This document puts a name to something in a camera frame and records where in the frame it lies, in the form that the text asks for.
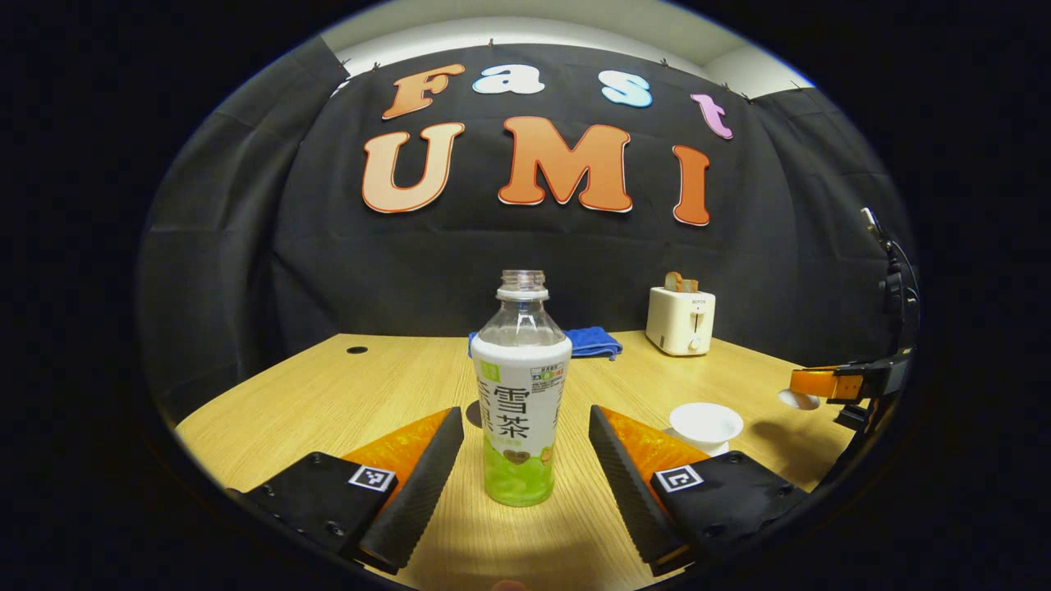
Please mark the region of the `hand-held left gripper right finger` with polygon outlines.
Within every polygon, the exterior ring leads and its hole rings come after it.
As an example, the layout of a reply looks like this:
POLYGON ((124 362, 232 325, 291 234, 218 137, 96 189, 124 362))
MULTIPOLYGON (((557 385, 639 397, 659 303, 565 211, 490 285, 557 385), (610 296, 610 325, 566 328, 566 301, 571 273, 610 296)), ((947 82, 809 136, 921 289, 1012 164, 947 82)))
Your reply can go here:
POLYGON ((710 456, 604 406, 590 407, 589 440, 654 576, 725 561, 809 495, 747 454, 710 456))

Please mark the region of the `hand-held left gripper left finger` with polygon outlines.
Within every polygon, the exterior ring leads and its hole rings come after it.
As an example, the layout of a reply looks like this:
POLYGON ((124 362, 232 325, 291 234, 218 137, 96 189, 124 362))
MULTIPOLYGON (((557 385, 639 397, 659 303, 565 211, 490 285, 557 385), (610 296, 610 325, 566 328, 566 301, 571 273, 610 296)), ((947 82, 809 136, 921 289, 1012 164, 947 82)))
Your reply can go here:
POLYGON ((442 497, 463 442, 457 406, 345 454, 312 451, 230 497, 328 557, 396 575, 442 497))

